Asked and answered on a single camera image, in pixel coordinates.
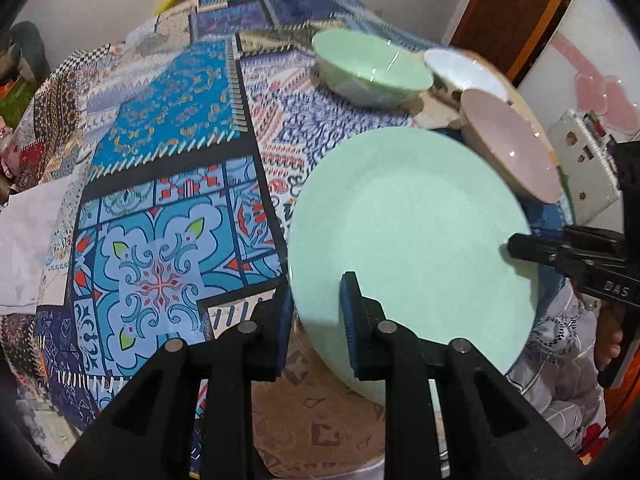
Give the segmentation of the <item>right hand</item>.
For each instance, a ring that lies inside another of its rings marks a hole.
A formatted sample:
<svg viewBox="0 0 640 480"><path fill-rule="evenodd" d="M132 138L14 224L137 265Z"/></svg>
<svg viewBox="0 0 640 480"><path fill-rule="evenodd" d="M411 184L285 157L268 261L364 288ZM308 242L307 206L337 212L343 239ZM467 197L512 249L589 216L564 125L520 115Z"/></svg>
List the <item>right hand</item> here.
<svg viewBox="0 0 640 480"><path fill-rule="evenodd" d="M620 322L614 315L610 304L601 304L596 342L593 347L594 362L597 370L604 370L614 359L620 355L620 343L623 340L623 331Z"/></svg>

